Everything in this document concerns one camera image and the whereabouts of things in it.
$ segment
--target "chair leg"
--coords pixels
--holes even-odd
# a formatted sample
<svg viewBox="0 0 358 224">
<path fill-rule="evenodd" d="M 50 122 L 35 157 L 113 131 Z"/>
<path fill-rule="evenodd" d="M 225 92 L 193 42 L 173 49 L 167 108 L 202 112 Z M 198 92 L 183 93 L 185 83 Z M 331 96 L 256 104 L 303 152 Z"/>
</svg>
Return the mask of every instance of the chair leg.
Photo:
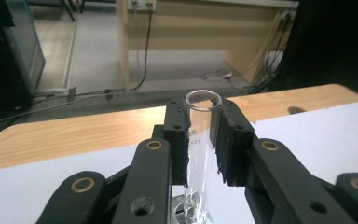
<svg viewBox="0 0 358 224">
<path fill-rule="evenodd" d="M 72 21 L 76 21 L 74 18 L 74 15 L 72 15 L 71 9 L 69 9 L 69 7 L 65 4 L 65 2 L 63 0 L 60 0 L 63 7 L 65 7 L 65 10 L 68 12 L 69 16 L 71 17 Z"/>
<path fill-rule="evenodd" d="M 74 2 L 72 2 L 72 0 L 68 0 L 68 2 L 69 2 L 69 5 L 71 6 L 72 10 L 76 11 L 76 7 L 74 5 Z"/>
<path fill-rule="evenodd" d="M 83 8 L 84 8 L 85 3 L 86 3 L 86 0 L 81 1 L 80 13 L 83 13 Z"/>
</svg>

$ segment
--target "white paper sheet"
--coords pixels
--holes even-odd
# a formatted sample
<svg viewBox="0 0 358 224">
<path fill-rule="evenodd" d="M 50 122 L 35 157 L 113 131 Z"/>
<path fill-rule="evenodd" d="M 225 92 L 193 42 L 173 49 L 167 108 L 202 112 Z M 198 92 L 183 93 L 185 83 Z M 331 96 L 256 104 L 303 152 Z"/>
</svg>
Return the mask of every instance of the white paper sheet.
<svg viewBox="0 0 358 224">
<path fill-rule="evenodd" d="M 253 123 L 260 138 L 285 143 L 316 175 L 335 183 L 358 172 L 358 103 Z M 0 223 L 35 223 L 48 198 L 69 175 L 96 171 L 108 177 L 131 164 L 136 146 L 107 149 L 0 169 Z M 229 188 L 213 174 L 209 206 L 214 223 L 253 223 L 244 188 Z M 175 187 L 173 195 L 183 193 Z"/>
</svg>

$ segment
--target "table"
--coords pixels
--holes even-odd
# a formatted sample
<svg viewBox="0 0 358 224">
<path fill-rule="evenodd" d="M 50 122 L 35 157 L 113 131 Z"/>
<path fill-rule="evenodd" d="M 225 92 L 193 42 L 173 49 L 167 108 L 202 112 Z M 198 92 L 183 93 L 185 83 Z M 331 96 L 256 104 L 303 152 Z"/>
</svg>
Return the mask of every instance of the table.
<svg viewBox="0 0 358 224">
<path fill-rule="evenodd" d="M 287 40 L 291 22 L 282 25 L 282 17 L 286 9 L 296 9 L 297 2 L 158 0 L 156 6 L 150 50 L 223 50 L 233 70 L 254 83 L 266 52 L 275 50 L 281 35 L 282 43 Z M 144 50 L 148 21 L 146 12 L 135 16 L 127 0 L 117 0 L 118 55 L 126 90 L 130 88 L 129 50 L 138 46 Z"/>
<path fill-rule="evenodd" d="M 250 121 L 358 102 L 358 94 L 337 84 L 228 98 Z M 164 121 L 165 106 L 55 119 L 11 126 L 0 132 L 0 168 L 137 144 Z"/>
</svg>

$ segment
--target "glass test tube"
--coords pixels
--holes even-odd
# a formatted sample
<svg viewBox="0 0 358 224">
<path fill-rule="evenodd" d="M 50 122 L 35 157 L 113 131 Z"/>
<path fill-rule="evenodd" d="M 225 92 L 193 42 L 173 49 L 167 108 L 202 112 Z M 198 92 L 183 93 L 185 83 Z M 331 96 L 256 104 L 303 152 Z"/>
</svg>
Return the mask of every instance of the glass test tube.
<svg viewBox="0 0 358 224">
<path fill-rule="evenodd" d="M 212 91 L 192 91 L 185 98 L 189 113 L 187 184 L 185 189 L 185 220 L 187 224 L 204 223 L 207 217 L 207 177 L 213 171 L 214 136 L 210 136 L 215 114 L 222 99 Z"/>
</svg>

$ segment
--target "glass cylinder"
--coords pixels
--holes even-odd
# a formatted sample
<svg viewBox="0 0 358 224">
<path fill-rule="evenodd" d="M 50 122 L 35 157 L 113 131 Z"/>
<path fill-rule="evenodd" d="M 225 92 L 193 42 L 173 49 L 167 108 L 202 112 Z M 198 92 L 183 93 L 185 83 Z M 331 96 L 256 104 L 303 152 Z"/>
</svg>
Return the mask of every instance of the glass cylinder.
<svg viewBox="0 0 358 224">
<path fill-rule="evenodd" d="M 185 98 L 190 120 L 188 129 L 187 187 L 185 220 L 187 224 L 204 223 L 207 217 L 208 175 L 213 171 L 215 132 L 222 99 L 212 91 L 192 91 Z"/>
</svg>

